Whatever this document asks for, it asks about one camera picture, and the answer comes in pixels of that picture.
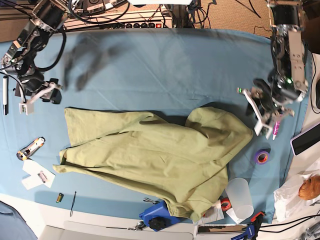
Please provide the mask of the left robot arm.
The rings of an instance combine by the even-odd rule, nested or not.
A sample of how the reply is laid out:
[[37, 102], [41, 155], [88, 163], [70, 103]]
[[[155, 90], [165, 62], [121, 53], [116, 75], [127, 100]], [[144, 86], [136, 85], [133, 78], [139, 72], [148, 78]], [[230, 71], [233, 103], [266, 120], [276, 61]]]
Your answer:
[[295, 115], [286, 106], [301, 102], [309, 84], [305, 76], [308, 49], [302, 39], [305, 28], [302, 1], [269, 0], [267, 7], [273, 69], [267, 81], [255, 78], [252, 88], [238, 88], [237, 92], [248, 102], [246, 115], [255, 114], [255, 134], [269, 139], [277, 133], [284, 117]]

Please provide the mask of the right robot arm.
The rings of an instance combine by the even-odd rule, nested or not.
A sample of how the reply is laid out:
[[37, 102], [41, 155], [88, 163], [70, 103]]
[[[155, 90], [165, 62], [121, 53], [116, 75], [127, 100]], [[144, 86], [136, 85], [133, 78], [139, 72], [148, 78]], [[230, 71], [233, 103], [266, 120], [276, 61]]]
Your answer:
[[[62, 99], [57, 78], [46, 81], [43, 73], [54, 68], [65, 49], [67, 36], [63, 24], [69, 16], [66, 0], [41, 0], [32, 11], [31, 18], [20, 35], [12, 42], [10, 48], [1, 59], [0, 73], [2, 78], [2, 108], [3, 114], [9, 113], [9, 78], [16, 81], [16, 96], [21, 98], [20, 113], [29, 115], [34, 112], [34, 103], [43, 102], [59, 104]], [[47, 67], [35, 64], [37, 53], [48, 44], [54, 33], [62, 34], [62, 44], [56, 60]]]

